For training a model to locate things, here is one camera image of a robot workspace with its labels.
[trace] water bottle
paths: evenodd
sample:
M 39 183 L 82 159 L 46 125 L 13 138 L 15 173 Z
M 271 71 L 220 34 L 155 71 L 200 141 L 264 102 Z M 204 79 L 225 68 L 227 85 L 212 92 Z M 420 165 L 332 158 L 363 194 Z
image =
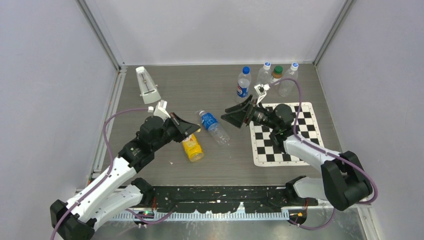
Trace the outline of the water bottle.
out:
M 210 133 L 219 146 L 229 145 L 230 136 L 228 136 L 224 128 L 210 112 L 200 110 L 199 116 L 201 124 L 203 124 L 204 128 Z
M 236 97 L 236 101 L 238 103 L 242 103 L 248 97 L 249 86 L 252 81 L 250 71 L 250 68 L 248 66 L 245 66 L 243 67 L 243 71 L 240 73 L 240 75 L 238 75 Z
M 283 79 L 291 78 L 291 79 L 297 80 L 298 67 L 299 67 L 299 64 L 297 64 L 296 62 L 293 62 L 291 64 L 291 67 L 287 71 L 285 71 L 282 78 Z M 295 83 L 293 81 L 290 81 L 290 80 L 282 81 L 278 89 L 278 94 L 282 97 L 287 97 L 292 92 L 294 86 L 295 86 Z
M 271 63 L 265 62 L 263 64 L 263 67 L 259 70 L 259 73 L 257 74 L 256 82 L 253 85 L 267 84 L 268 79 L 270 79 L 270 75 L 271 75 Z

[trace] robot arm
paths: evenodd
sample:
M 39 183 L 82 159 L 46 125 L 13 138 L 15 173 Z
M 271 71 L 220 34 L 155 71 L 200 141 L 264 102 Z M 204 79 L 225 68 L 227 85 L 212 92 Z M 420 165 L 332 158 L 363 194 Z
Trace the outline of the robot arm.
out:
M 153 199 L 152 186 L 142 178 L 135 179 L 119 193 L 113 192 L 150 163 L 157 150 L 171 141 L 181 142 L 200 129 L 198 125 L 182 120 L 175 113 L 168 114 L 166 104 L 166 101 L 161 100 L 156 108 L 149 108 L 153 116 L 146 118 L 136 137 L 118 153 L 112 171 L 102 184 L 93 189 L 109 169 L 66 202 L 56 200 L 50 206 L 51 223 L 55 227 L 69 207 L 78 203 L 58 228 L 63 239 L 91 239 L 94 232 L 116 214 Z M 87 192 L 90 194 L 78 202 Z
M 337 210 L 343 211 L 369 196 L 373 188 L 361 173 L 344 164 L 341 158 L 363 170 L 358 157 L 350 151 L 339 153 L 319 146 L 299 135 L 294 135 L 292 123 L 295 114 L 285 104 L 269 111 L 260 101 L 266 96 L 268 85 L 254 86 L 258 99 L 250 95 L 243 103 L 227 108 L 221 118 L 237 128 L 251 121 L 272 129 L 272 145 L 283 153 L 296 156 L 318 171 L 322 178 L 297 177 L 286 183 L 286 195 L 291 199 L 316 198 L 328 200 Z

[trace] yellow bottle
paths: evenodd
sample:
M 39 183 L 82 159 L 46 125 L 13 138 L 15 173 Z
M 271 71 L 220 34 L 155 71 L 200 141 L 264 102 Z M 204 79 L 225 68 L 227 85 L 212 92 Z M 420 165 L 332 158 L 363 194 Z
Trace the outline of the yellow bottle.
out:
M 187 154 L 190 162 L 196 162 L 197 160 L 203 158 L 205 155 L 194 134 L 191 134 L 186 139 L 184 139 L 182 141 L 182 146 L 184 147 L 184 151 Z

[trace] white bottle cap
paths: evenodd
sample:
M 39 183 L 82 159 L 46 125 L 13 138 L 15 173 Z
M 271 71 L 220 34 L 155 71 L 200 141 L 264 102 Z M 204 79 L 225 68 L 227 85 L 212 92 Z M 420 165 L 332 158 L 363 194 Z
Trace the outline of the white bottle cap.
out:
M 296 70 L 298 69 L 298 67 L 299 67 L 299 64 L 298 64 L 297 62 L 293 62 L 293 63 L 291 64 L 290 69 L 291 69 L 292 71 L 296 71 Z
M 265 70 L 269 70 L 271 68 L 271 63 L 269 63 L 269 62 L 265 62 L 264 64 L 263 64 L 263 69 L 265 69 Z

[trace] black and white chessboard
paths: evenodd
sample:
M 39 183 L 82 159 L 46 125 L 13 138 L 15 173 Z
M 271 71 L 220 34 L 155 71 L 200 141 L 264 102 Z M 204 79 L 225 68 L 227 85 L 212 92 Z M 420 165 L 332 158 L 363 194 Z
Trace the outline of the black and white chessboard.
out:
M 280 103 L 263 103 L 262 106 L 269 110 L 274 109 Z M 291 107 L 291 110 L 296 113 L 299 108 L 299 103 L 285 103 Z M 250 137 L 253 150 L 253 161 L 259 167 L 275 167 L 275 166 L 307 166 L 303 160 L 282 153 L 276 147 L 273 147 L 270 140 L 272 129 L 266 126 L 251 122 Z M 314 109 L 310 102 L 302 102 L 299 119 L 299 133 L 311 140 L 312 142 L 324 146 L 321 138 L 320 129 L 318 128 L 317 118 L 315 117 Z

